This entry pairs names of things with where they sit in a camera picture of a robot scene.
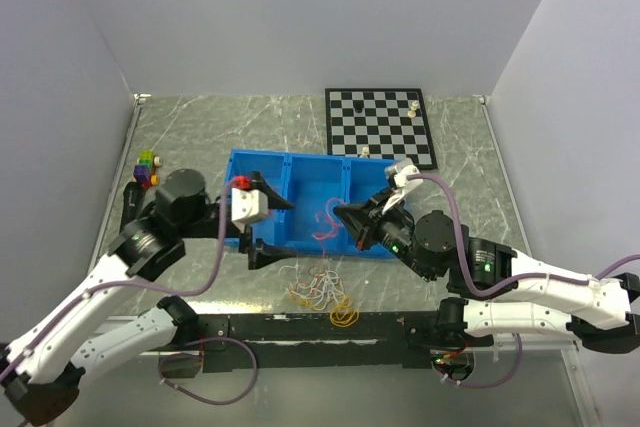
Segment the blue three-compartment plastic bin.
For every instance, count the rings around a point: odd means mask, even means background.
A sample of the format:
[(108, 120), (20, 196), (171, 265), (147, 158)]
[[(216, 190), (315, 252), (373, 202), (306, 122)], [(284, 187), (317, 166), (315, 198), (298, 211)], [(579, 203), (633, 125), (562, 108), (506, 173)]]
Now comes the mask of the blue three-compartment plastic bin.
[(225, 179), (259, 171), (270, 187), (295, 205), (254, 224), (253, 240), (290, 248), (300, 255), (390, 259), (392, 255), (380, 245), (358, 250), (342, 226), (332, 238), (320, 241), (314, 236), (332, 229), (319, 214), (330, 212), (339, 201), (364, 202), (387, 187), (384, 170), (391, 164), (385, 159), (234, 149)]

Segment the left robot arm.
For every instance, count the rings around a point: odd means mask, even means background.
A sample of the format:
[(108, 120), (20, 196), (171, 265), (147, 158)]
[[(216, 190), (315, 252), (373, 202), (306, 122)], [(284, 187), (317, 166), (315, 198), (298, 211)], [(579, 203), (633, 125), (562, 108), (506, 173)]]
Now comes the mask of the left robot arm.
[(253, 239), (251, 226), (293, 206), (257, 171), (234, 177), (216, 200), (200, 172), (172, 172), (72, 293), (2, 348), (1, 386), (10, 404), (26, 424), (44, 426), (75, 402), (82, 386), (137, 355), (202, 345), (199, 317), (186, 300), (206, 292), (219, 270), (190, 291), (157, 279), (184, 257), (187, 238), (236, 238), (252, 269), (291, 257)]

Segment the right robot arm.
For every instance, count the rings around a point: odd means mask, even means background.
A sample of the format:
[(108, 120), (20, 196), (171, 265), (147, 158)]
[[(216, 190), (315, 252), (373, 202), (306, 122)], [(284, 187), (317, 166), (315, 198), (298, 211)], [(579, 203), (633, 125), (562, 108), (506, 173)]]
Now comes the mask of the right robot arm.
[(449, 295), (427, 333), (438, 345), (508, 333), (566, 337), (605, 354), (638, 349), (638, 276), (571, 273), (472, 237), (440, 210), (414, 218), (402, 202), (387, 208), (391, 197), (384, 189), (333, 213), (358, 250), (381, 245), (421, 279), (446, 278)]

